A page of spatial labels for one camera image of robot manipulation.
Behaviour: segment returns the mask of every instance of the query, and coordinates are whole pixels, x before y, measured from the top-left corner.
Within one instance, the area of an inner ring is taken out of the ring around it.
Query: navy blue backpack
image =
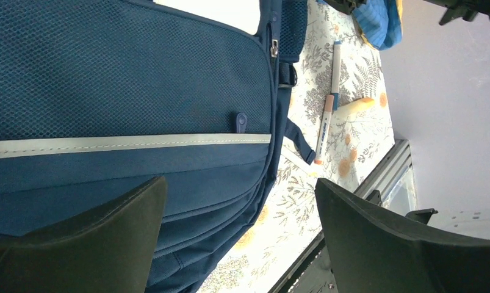
[[[251,36],[147,0],[0,0],[0,239],[164,176],[146,292],[195,292],[257,219],[283,137],[314,159],[287,119],[306,2],[260,3]]]

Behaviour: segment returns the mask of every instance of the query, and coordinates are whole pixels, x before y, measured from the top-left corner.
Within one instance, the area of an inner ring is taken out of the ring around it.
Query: marker
[[[322,124],[320,125],[319,141],[317,142],[317,155],[315,164],[322,165],[325,151],[327,149],[327,138],[329,136],[329,124],[331,114],[338,109],[338,96],[340,90],[340,46],[342,42],[334,42],[333,48],[333,77],[331,78],[331,94],[326,95],[324,114],[322,115]]]

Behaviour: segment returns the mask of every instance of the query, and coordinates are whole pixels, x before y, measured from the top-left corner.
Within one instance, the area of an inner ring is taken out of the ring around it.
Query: table
[[[371,97],[375,107],[331,121],[326,158],[309,166],[285,139],[278,178],[252,227],[200,288],[212,292],[268,292],[321,230],[314,197],[318,177],[354,191],[394,144],[379,53],[366,45],[350,16],[308,1],[308,28],[295,64],[289,118],[316,147],[325,95],[331,90],[333,43],[342,41],[339,104]]]

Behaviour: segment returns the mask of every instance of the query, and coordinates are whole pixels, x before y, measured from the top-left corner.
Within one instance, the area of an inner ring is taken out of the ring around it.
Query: white strip
[[[0,141],[0,159],[42,154],[270,143],[270,134],[170,134],[163,136],[82,137]]]

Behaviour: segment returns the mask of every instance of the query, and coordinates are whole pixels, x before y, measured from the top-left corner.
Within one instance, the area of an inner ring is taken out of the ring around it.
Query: floral tablecloth
[[[342,41],[340,105],[368,96],[376,106],[333,117],[322,166],[307,165],[284,140],[278,179],[257,224],[220,261],[200,292],[268,292],[321,230],[316,179],[325,177],[353,191],[394,144],[379,53],[363,42],[350,16],[312,0],[289,118],[315,148],[331,90],[335,40]]]

